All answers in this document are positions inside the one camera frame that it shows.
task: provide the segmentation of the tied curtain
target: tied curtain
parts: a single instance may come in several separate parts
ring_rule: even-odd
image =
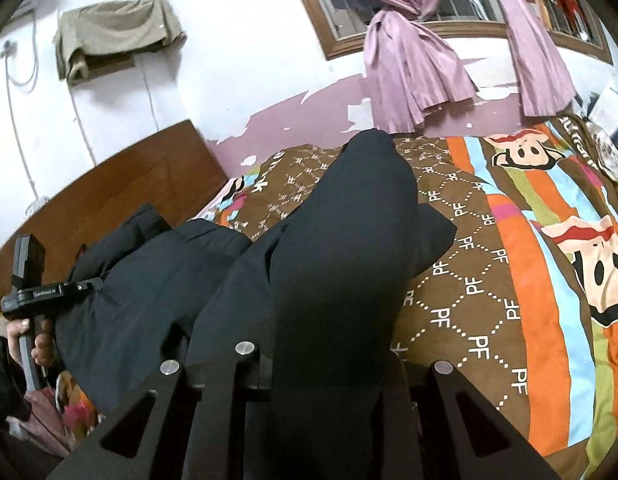
[[[380,0],[364,40],[364,63],[375,126],[414,132],[427,109],[475,94],[454,50],[424,27],[440,0]]]
[[[518,75],[522,110],[528,117],[554,116],[576,94],[562,56],[525,0],[499,1],[506,16],[506,35]]]

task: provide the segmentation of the olive green cloth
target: olive green cloth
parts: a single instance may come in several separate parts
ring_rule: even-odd
[[[155,51],[185,38],[167,0],[102,2],[69,10],[54,37],[58,76],[74,84],[88,78],[91,57]]]

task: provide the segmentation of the window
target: window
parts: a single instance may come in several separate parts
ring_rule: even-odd
[[[556,0],[526,0],[557,46],[611,63],[601,23],[585,0],[567,11]],[[366,28],[384,4],[378,0],[303,0],[327,59],[359,52]],[[446,38],[506,38],[497,0],[441,0],[426,26]]]

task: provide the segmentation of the patterned blanket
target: patterned blanket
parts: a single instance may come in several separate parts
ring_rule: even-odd
[[[618,433],[618,184],[586,126],[564,116],[513,135],[395,142],[419,201],[458,231],[412,281],[394,352],[451,361],[563,479],[588,476]],[[338,153],[276,153],[200,216],[257,238]]]

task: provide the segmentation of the headboard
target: headboard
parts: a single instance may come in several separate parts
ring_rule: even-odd
[[[32,233],[46,248],[44,282],[63,280],[82,244],[116,229],[143,203],[171,226],[196,215],[226,183],[191,121],[144,139],[54,196],[0,249],[0,299],[10,292],[15,238]]]

